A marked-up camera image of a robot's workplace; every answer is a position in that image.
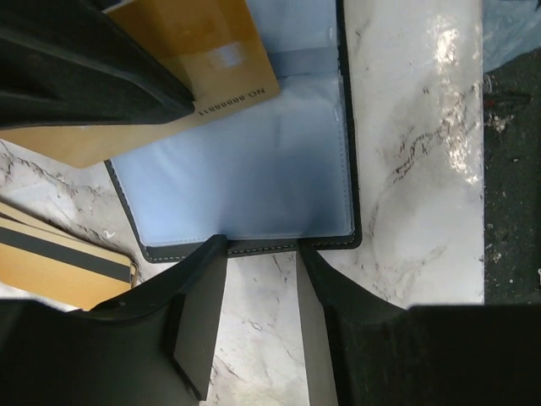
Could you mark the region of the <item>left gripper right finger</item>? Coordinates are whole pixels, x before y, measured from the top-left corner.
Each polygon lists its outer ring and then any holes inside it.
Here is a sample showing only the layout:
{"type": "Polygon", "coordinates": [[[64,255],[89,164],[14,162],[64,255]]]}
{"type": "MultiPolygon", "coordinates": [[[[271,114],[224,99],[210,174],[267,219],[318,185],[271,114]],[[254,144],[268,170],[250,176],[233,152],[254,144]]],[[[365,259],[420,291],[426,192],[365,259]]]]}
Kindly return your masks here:
{"type": "Polygon", "coordinates": [[[313,405],[537,405],[535,304],[395,306],[297,252],[303,354],[313,405]]]}

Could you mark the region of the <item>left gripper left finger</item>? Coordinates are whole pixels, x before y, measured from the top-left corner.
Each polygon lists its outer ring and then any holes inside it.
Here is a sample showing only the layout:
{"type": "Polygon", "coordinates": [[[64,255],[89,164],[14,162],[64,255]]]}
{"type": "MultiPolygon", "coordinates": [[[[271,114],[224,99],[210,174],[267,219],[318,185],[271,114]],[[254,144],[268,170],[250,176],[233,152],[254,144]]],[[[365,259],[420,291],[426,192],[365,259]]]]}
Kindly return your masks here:
{"type": "Polygon", "coordinates": [[[1,303],[4,405],[197,405],[207,397],[227,274],[215,235],[89,311],[1,303]]]}

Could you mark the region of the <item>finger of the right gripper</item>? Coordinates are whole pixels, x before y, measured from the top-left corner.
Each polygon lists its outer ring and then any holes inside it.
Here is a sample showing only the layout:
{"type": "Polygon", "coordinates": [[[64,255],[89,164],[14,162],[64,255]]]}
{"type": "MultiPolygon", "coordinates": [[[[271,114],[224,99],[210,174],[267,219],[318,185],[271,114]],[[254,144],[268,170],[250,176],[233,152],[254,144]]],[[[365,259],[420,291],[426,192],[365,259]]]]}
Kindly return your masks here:
{"type": "Polygon", "coordinates": [[[162,124],[189,89],[94,1],[1,3],[1,127],[162,124]]]}

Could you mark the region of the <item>black leather card holder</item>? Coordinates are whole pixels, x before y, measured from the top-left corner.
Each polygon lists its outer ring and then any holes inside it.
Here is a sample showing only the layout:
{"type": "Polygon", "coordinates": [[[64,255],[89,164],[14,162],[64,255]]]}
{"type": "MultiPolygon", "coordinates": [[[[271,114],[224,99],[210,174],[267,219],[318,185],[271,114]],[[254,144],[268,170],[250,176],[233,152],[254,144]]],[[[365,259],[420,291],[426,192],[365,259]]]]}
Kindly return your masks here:
{"type": "Polygon", "coordinates": [[[361,242],[341,1],[252,1],[278,96],[107,161],[144,259],[181,261],[223,234],[232,256],[361,242]]]}

